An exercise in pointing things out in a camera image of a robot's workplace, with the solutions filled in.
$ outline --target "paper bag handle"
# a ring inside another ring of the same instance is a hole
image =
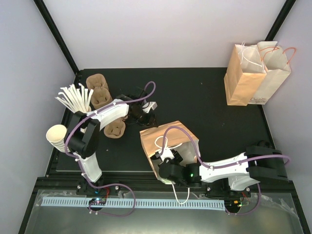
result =
[[[245,46],[245,42],[244,42],[244,41],[243,41],[243,43],[241,44],[241,47],[240,47],[240,52],[242,53],[242,60],[240,61],[240,64],[242,64],[243,59],[245,59],[245,60],[247,60],[248,62],[250,62],[250,63],[252,63],[252,64],[254,64],[254,65],[257,65],[257,66],[262,67],[261,64],[258,64],[258,63],[255,63],[255,62],[251,62],[250,60],[246,59],[246,57],[244,56],[243,46]],[[245,48],[244,50],[246,50],[246,49],[248,49],[248,48],[251,48],[251,49],[256,50],[256,51],[258,52],[258,54],[259,54],[259,51],[258,51],[256,48],[253,48],[253,47],[247,47],[247,48]]]
[[[263,61],[263,59],[264,59],[264,57],[267,55],[267,53],[269,53],[269,52],[273,52],[274,50],[279,50],[279,48],[278,48],[278,47],[276,47],[276,46],[269,46],[269,47],[264,48],[264,49],[262,49],[262,50],[260,50],[260,51],[263,51],[263,50],[266,50],[266,49],[269,49],[269,48],[274,48],[274,49],[267,51],[267,52],[264,54],[263,58],[261,58],[261,56],[260,56],[261,61]]]
[[[294,47],[289,47],[289,48],[287,48],[286,50],[284,50],[283,53],[285,53],[285,52],[286,52],[287,50],[289,50],[289,49],[293,49],[293,54],[292,54],[291,58],[288,60],[288,62],[286,63],[287,65],[291,62],[291,60],[293,59],[293,56],[294,56],[295,53],[297,52],[297,49],[296,49],[296,48],[294,48]]]

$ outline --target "brown paper bag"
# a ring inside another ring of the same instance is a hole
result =
[[[165,131],[171,127],[171,126],[177,126],[185,131],[187,131],[192,139],[194,140],[197,148],[198,148],[198,138],[189,130],[187,129],[180,121],[175,121],[172,123],[167,123],[164,125],[161,125],[157,128],[150,128],[146,129],[140,132],[141,137],[141,143],[143,150],[147,156],[147,159],[155,173],[155,176],[158,180],[162,181],[163,183],[171,184],[170,181],[162,179],[159,174],[159,167],[158,164],[161,163],[161,159],[158,160],[151,160],[151,157],[161,149],[155,145],[155,140],[163,136]],[[185,166],[186,164],[195,163],[197,162],[195,149],[190,141],[190,139],[179,129],[170,129],[169,132],[166,135],[168,139],[168,147],[177,146],[182,143],[181,146],[178,146],[175,148],[176,151],[181,155],[183,158],[183,161],[180,163],[182,166]],[[163,138],[160,138],[156,141],[156,144],[158,146],[162,146]]]
[[[224,79],[228,105],[247,106],[266,76],[256,45],[235,45]]]

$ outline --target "paper cup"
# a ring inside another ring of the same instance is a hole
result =
[[[58,144],[64,142],[67,128],[64,125],[57,124],[52,126],[46,133],[45,137],[50,143]]]

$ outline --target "white paper bag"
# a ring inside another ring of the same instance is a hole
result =
[[[262,41],[257,44],[267,75],[251,98],[249,104],[267,103],[291,73],[289,62],[293,57],[288,60],[285,51],[294,49],[295,53],[296,49],[290,47],[283,50],[282,47],[276,46],[276,44],[277,41]]]

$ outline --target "shopping bag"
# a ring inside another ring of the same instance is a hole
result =
[[[255,92],[254,96],[250,99],[249,104],[264,105],[267,103],[267,101],[291,73],[289,63],[293,58],[296,49],[290,47],[283,50],[282,47],[276,46],[276,44],[277,41],[262,41],[257,44],[267,75],[258,90]],[[288,60],[285,52],[289,49],[293,49],[294,53]]]
[[[184,129],[192,137],[192,140],[195,142],[195,145],[198,149],[198,138],[180,121],[167,123],[159,127],[146,129],[140,132],[141,144],[152,167],[152,170],[156,178],[165,184],[171,184],[171,182],[159,176],[158,164],[161,163],[161,159],[152,159],[152,157],[156,152],[161,150],[163,135],[165,131],[171,126],[177,126]],[[174,150],[176,150],[183,158],[183,161],[180,162],[180,165],[185,166],[186,164],[197,162],[195,149],[190,139],[181,130],[175,128],[170,129],[166,135],[165,140],[167,142],[166,146],[171,149],[174,148]]]
[[[235,45],[225,77],[228,105],[246,106],[266,75],[257,45]]]

